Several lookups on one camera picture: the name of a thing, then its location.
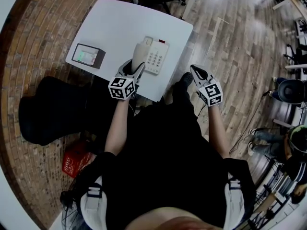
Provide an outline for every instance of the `black shirt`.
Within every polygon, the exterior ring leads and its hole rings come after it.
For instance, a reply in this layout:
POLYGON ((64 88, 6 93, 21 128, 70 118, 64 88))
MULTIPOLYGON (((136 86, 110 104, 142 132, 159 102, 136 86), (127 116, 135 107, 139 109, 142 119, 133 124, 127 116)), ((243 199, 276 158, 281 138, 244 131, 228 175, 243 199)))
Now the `black shirt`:
POLYGON ((247 162, 223 160, 201 136, 196 116, 173 105, 142 110, 128 128, 124 150, 117 157, 105 153, 104 161, 109 230, 122 230, 160 207, 186 210, 222 228, 228 172, 241 180, 245 205, 254 202, 247 162))

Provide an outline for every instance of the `dark hair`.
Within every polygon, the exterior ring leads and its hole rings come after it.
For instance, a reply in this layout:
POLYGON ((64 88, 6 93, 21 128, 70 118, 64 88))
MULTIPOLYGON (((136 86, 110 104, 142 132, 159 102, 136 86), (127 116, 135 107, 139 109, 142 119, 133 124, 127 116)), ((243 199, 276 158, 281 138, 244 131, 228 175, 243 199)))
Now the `dark hair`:
POLYGON ((307 128, 295 132, 291 137, 292 143, 301 151, 307 150, 307 128))
POLYGON ((294 205, 299 204, 303 200, 305 195, 306 195, 306 188, 305 188, 305 190, 302 192, 302 194, 300 196, 295 195, 294 193, 291 193, 291 202, 292 202, 292 204, 294 204, 294 205))

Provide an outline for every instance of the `telephone handset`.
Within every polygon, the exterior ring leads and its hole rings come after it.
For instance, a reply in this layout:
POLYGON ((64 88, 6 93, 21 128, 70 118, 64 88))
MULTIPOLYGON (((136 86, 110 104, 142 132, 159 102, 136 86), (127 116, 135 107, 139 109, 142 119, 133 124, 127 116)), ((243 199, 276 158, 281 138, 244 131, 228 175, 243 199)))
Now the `telephone handset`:
POLYGON ((141 44, 137 44, 132 59, 132 71, 145 62, 145 71, 155 75, 160 73, 164 59, 168 51, 168 45, 154 41, 151 37, 145 37, 141 44))

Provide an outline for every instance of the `wooden floor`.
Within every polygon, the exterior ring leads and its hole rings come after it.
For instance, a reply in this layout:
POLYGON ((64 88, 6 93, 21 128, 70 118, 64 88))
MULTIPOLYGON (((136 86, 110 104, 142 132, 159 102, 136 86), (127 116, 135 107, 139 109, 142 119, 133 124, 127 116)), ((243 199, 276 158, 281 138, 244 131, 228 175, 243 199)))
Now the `wooden floor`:
MULTIPOLYGON (((165 94, 170 103, 172 84, 189 71, 191 64, 209 65, 224 91, 220 110, 228 139, 232 146, 236 144, 231 156, 249 162, 254 182, 261 176, 267 160, 258 154, 247 155, 251 137, 239 145, 237 141, 246 137, 252 127, 273 127, 272 119, 281 115, 280 102, 268 96, 261 101, 261 97, 274 89, 272 76, 289 76, 284 69, 283 54, 286 44, 295 46, 290 4, 274 11, 275 4, 274 0, 196 0, 186 19, 194 29, 165 94)), ((184 7, 179 2, 169 6, 172 14, 180 18, 184 7)), ((198 115, 204 103, 198 98, 194 83, 188 92, 198 115)), ((203 136, 208 138, 207 108, 201 112, 198 122, 203 136)))

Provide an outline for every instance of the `person's arm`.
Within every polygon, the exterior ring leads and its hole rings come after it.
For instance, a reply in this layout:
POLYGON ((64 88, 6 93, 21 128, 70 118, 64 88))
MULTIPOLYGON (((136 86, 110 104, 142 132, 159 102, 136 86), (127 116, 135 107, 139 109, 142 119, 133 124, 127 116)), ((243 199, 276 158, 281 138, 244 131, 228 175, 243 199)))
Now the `person's arm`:
POLYGON ((286 160, 292 157, 292 152, 289 146, 288 139, 289 139, 288 134, 286 134, 283 140, 284 153, 285 153, 286 160))
POLYGON ((222 117, 218 105, 208 107, 209 113, 209 143, 222 156, 223 159, 229 158, 231 149, 226 137, 226 131, 222 122, 222 117))
POLYGON ((129 99, 118 101, 107 134, 105 152, 112 152, 115 156, 119 154, 126 143, 128 108, 129 99))

